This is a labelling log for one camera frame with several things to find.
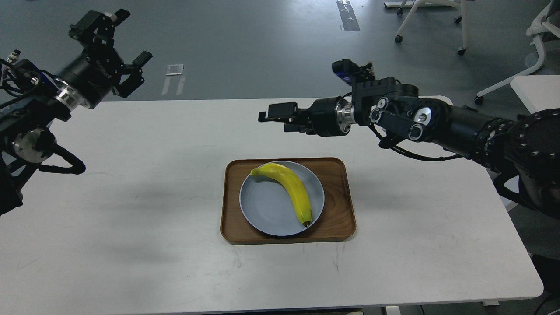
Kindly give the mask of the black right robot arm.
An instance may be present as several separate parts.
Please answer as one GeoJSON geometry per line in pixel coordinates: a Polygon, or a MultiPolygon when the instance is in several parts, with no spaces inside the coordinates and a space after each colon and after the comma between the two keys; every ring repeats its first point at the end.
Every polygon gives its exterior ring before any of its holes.
{"type": "Polygon", "coordinates": [[[404,140],[432,142],[493,172],[498,194],[529,209],[559,218],[559,109],[545,109],[517,120],[492,117],[453,106],[437,98],[421,98],[418,88],[393,77],[377,79],[371,63],[348,59],[332,71],[351,87],[344,97],[319,98],[307,109],[295,102],[271,104],[260,122],[284,123],[285,132],[344,136],[352,124],[385,130],[379,146],[412,159],[427,157],[406,151],[404,140]]]}

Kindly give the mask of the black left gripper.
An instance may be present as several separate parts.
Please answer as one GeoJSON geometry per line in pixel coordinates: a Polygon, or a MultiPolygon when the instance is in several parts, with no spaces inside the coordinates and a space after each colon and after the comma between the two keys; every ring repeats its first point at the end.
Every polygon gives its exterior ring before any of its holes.
{"type": "Polygon", "coordinates": [[[119,9],[113,14],[90,10],[68,35],[79,42],[83,50],[56,75],[84,98],[82,105],[94,109],[110,92],[127,98],[144,82],[142,67],[152,59],[143,51],[131,64],[124,64],[114,48],[117,26],[130,16],[119,9]]]}

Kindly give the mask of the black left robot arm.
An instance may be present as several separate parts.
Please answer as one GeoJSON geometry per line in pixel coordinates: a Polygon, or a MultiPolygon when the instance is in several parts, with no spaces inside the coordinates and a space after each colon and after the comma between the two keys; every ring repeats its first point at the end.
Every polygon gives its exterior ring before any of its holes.
{"type": "Polygon", "coordinates": [[[115,29],[129,16],[125,9],[91,10],[72,24],[69,37],[83,50],[58,74],[22,59],[17,49],[1,60],[1,90],[11,96],[0,115],[2,214],[22,206],[22,188],[34,172],[85,172],[84,162],[50,131],[55,119],[68,121],[78,106],[94,109],[110,92],[127,98],[144,83],[143,66],[152,54],[143,51],[125,64],[114,48],[115,29]]]}

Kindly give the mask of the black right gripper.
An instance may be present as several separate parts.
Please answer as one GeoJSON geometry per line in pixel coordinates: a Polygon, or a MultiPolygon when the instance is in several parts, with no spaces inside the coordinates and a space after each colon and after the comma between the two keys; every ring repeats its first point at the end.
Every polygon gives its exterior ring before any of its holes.
{"type": "Polygon", "coordinates": [[[258,122],[284,122],[284,132],[298,132],[320,137],[339,137],[349,133],[352,119],[346,118],[350,103],[343,97],[318,98],[308,109],[296,102],[268,105],[259,112],[258,122]]]}

